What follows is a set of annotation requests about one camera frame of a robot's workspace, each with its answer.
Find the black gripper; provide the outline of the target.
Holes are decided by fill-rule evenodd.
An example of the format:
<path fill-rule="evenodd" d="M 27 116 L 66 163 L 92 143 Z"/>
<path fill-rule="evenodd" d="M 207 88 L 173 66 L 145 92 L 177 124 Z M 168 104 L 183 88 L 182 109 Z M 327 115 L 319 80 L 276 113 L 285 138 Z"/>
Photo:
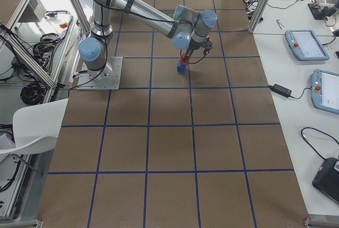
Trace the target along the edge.
<path fill-rule="evenodd" d="M 185 52 L 185 55 L 181 56 L 181 64 L 189 64 L 191 56 L 195 50 L 198 50 L 204 45 L 204 42 L 190 41 L 189 46 Z"/>

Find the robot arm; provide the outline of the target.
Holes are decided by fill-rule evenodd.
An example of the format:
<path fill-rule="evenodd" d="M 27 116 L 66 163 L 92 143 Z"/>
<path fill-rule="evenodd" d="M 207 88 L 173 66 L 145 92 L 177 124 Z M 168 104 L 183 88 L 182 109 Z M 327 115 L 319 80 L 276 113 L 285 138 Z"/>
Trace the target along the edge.
<path fill-rule="evenodd" d="M 179 73 L 186 71 L 194 51 L 203 48 L 206 56 L 212 49 L 209 33 L 217 23 L 213 10 L 198 12 L 178 5 L 173 16 L 169 16 L 142 0 L 93 0 L 91 34 L 79 45 L 79 52 L 90 73 L 101 72 L 108 64 L 103 53 L 113 35 L 112 12 L 120 12 L 123 17 L 131 18 L 129 22 L 144 24 L 171 39 L 172 45 L 180 50 Z"/>

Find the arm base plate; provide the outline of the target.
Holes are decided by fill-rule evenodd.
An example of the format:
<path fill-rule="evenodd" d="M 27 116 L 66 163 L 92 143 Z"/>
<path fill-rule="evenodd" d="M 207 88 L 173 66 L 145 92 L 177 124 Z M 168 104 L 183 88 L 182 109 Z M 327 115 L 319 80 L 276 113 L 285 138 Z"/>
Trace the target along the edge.
<path fill-rule="evenodd" d="M 77 90 L 99 91 L 118 90 L 122 71 L 123 57 L 109 57 L 104 71 L 87 71 L 87 66 L 83 62 L 82 70 L 87 71 L 78 78 Z"/>

